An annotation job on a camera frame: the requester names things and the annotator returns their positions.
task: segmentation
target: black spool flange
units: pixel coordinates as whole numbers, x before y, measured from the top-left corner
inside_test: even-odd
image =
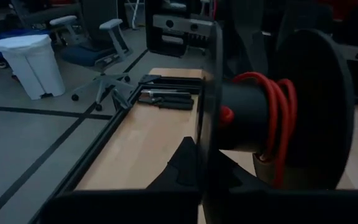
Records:
[[[222,83],[223,40],[219,39],[220,27],[215,26],[211,35],[214,42],[210,43],[215,46],[209,51],[216,66],[205,78],[199,114],[203,122],[198,123],[197,139],[201,166],[212,176],[219,170],[214,159],[218,149],[263,153],[269,119],[261,87],[252,81]],[[329,36],[300,30],[279,48],[269,78],[290,79],[298,97],[298,118],[288,146],[283,188],[334,189],[349,156],[353,130],[354,95],[346,61]],[[226,129],[218,128],[221,105],[234,112],[234,122]],[[254,157],[254,166],[257,177],[271,183],[274,164]]]

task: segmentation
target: black metal frame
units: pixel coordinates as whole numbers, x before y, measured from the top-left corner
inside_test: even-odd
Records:
[[[150,81],[144,83],[143,80],[147,77],[153,76]],[[144,89],[180,89],[186,90],[192,95],[198,95],[201,90],[202,80],[200,78],[177,78],[177,77],[161,77],[155,75],[145,75],[139,82],[138,87],[131,93],[128,98],[130,104],[135,104],[139,98],[141,91]],[[76,164],[70,169],[65,178],[59,183],[57,188],[53,191],[51,196],[47,199],[49,201],[65,192],[71,192],[75,189],[83,176],[86,174],[94,160],[99,156],[104,149],[106,143],[117,130],[121,122],[125,119],[131,108],[123,109],[116,108],[116,114],[108,121],[102,131],[97,135],[91,145],[83,153]],[[33,216],[29,223],[37,223],[39,219],[39,212]]]

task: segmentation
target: metal plate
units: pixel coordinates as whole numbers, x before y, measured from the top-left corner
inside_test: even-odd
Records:
[[[334,189],[349,157],[354,116],[351,74],[340,49],[322,32],[300,30],[280,46],[269,76],[290,79],[298,97],[286,188]],[[257,175],[269,181],[262,166],[255,163]]]
[[[219,166],[214,156],[219,152],[216,147],[216,131],[221,107],[223,80],[223,35],[217,22],[212,28],[209,48],[206,51],[207,62],[204,67],[204,88],[202,102],[198,105],[196,143],[198,146],[199,181],[201,188],[208,187],[210,177],[217,177],[215,169]]]
[[[153,15],[153,26],[207,37],[211,33],[213,22],[156,14]]]

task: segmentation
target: chair caster wheel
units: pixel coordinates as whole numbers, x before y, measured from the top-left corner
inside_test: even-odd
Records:
[[[96,105],[95,110],[96,110],[96,111],[102,111],[102,110],[103,110],[102,105]]]
[[[80,97],[78,97],[77,94],[74,94],[74,95],[71,96],[71,99],[72,99],[73,101],[78,101],[78,100],[80,99]]]

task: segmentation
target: red cable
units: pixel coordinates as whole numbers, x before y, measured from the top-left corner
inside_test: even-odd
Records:
[[[267,93],[270,115],[268,121],[268,138],[266,142],[266,151],[261,156],[259,156],[258,159],[262,162],[275,161],[275,178],[273,180],[273,186],[276,189],[279,189],[283,183],[288,142],[294,131],[296,123],[298,102],[296,98],[295,87],[288,79],[279,80],[277,83],[275,83],[273,80],[269,80],[257,72],[246,72],[238,75],[234,77],[233,82],[238,83],[247,78],[255,78],[259,84],[264,86]],[[287,92],[288,99],[286,98],[282,88]],[[280,144],[278,145],[277,149],[277,155],[274,158],[272,151],[277,129],[278,107],[280,107],[282,115],[282,131],[280,136]]]

